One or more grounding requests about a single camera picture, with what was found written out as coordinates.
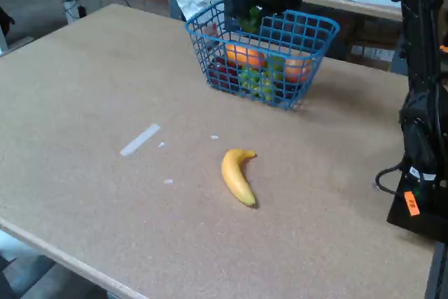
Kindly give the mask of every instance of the particleboard tabletop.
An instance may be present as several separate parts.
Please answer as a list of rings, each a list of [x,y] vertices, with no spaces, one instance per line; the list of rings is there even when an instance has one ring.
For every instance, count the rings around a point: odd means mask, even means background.
[[[109,6],[0,59],[0,227],[123,298],[422,298],[433,244],[372,187],[406,92],[324,60],[271,108],[209,88],[183,23]],[[236,147],[259,209],[221,177]]]

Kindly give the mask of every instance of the yellow banana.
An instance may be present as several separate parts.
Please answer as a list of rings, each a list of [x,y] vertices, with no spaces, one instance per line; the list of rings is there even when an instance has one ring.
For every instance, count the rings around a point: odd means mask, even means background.
[[[244,178],[240,164],[247,159],[256,157],[255,151],[246,151],[239,148],[228,150],[224,155],[221,171],[224,181],[232,194],[246,206],[256,208],[257,200],[252,193],[251,187]]]

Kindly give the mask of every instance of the white tape strip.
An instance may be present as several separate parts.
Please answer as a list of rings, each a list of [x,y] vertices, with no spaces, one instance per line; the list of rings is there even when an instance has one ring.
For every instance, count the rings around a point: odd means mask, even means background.
[[[160,130],[160,126],[157,124],[152,124],[145,131],[143,131],[136,139],[128,143],[124,149],[121,150],[120,154],[123,156],[129,155],[135,150],[137,150],[145,141],[150,139],[158,130]]]

